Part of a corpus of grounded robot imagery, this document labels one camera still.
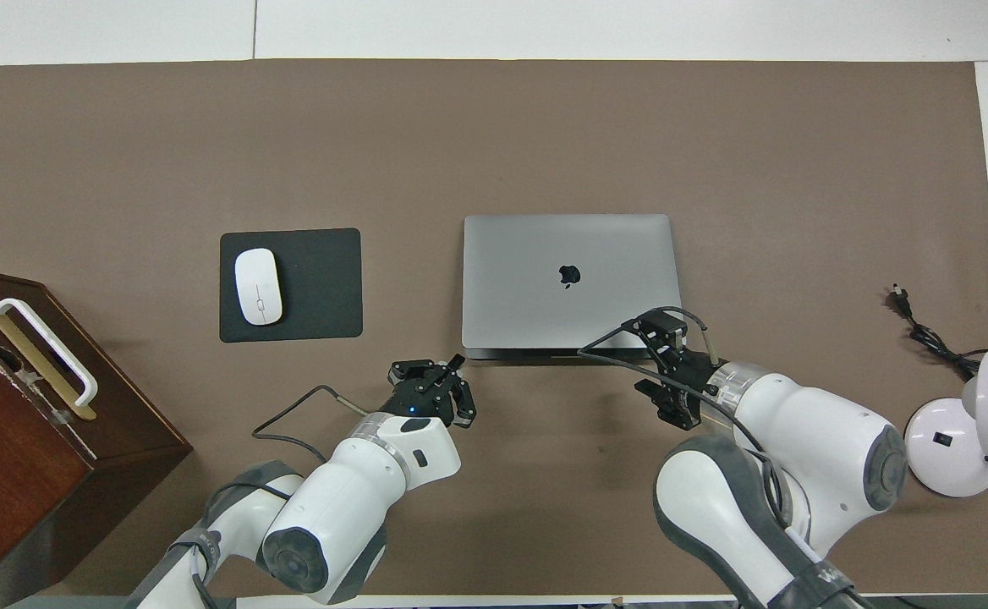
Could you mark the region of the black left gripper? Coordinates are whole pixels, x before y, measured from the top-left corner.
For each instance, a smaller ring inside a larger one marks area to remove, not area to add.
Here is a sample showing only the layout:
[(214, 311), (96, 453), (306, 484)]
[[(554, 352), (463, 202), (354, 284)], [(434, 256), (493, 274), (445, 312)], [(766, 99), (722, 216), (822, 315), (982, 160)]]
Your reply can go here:
[(443, 424), (470, 428), (477, 416), (470, 385), (460, 381), (458, 376), (451, 376), (457, 374), (464, 362), (463, 355), (454, 355), (448, 361), (394, 362), (389, 369), (392, 392), (381, 406), (381, 412), (402, 417), (427, 417)]

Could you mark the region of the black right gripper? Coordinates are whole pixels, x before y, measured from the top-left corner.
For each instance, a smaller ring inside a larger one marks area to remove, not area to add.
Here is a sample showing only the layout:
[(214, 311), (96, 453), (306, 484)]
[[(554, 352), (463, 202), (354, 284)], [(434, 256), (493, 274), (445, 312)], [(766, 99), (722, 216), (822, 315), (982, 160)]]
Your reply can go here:
[(649, 349), (664, 351), (659, 354), (660, 375), (692, 391), (689, 396), (684, 390), (656, 384), (651, 379), (637, 381), (634, 389), (656, 406), (660, 420), (683, 431), (694, 429), (700, 424), (700, 400), (696, 397), (706, 393), (707, 382), (719, 369), (719, 361), (713, 363), (706, 352), (684, 349), (688, 325), (668, 311), (649, 310), (626, 320), (621, 329), (637, 336)]

